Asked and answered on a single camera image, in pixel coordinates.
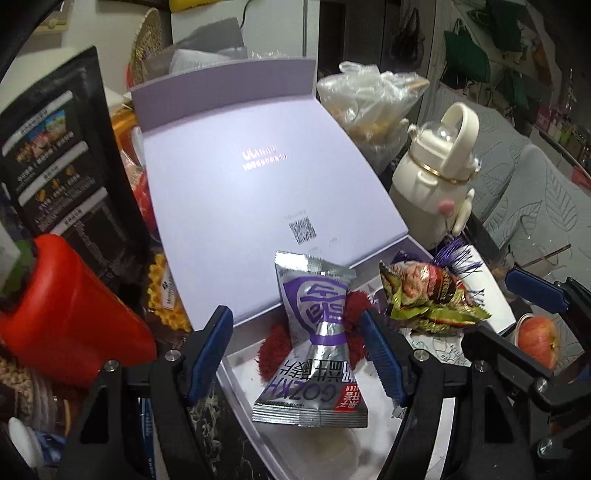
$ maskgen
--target blue gripper pad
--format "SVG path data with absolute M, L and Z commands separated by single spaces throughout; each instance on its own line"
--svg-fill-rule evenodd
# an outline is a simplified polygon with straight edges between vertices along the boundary
M 204 344 L 191 369 L 191 385 L 186 395 L 190 404 L 195 404 L 198 399 L 207 395 L 232 337 L 233 328 L 232 311 L 228 307 L 219 306 L 205 328 L 198 332 L 203 335 Z
M 361 315 L 361 334 L 386 395 L 406 407 L 409 397 L 402 387 L 402 368 L 367 310 Z
M 507 289 L 549 313 L 564 313 L 569 304 L 562 290 L 525 270 L 514 268 L 505 277 Z

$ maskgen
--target apple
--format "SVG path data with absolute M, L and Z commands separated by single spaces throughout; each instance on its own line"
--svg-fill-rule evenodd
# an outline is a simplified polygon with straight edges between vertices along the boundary
M 550 319 L 532 317 L 519 327 L 517 346 L 550 370 L 558 361 L 558 331 Z

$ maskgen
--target red container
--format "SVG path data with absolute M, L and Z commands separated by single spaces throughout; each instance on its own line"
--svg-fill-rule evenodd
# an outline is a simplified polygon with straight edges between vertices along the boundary
M 37 266 L 21 304 L 0 319 L 0 337 L 27 367 L 88 387 L 112 358 L 156 358 L 152 333 L 60 236 L 35 239 Z

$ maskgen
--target black snack bag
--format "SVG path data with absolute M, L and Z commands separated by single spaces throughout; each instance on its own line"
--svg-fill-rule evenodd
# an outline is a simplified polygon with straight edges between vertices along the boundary
M 115 293 L 139 284 L 149 235 L 91 47 L 0 115 L 0 180 L 33 236 L 61 235 Z

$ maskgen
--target qr code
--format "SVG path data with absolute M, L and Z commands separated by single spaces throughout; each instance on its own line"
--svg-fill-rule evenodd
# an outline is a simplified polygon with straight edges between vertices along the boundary
M 316 238 L 316 231 L 308 217 L 290 223 L 290 228 L 298 245 Z

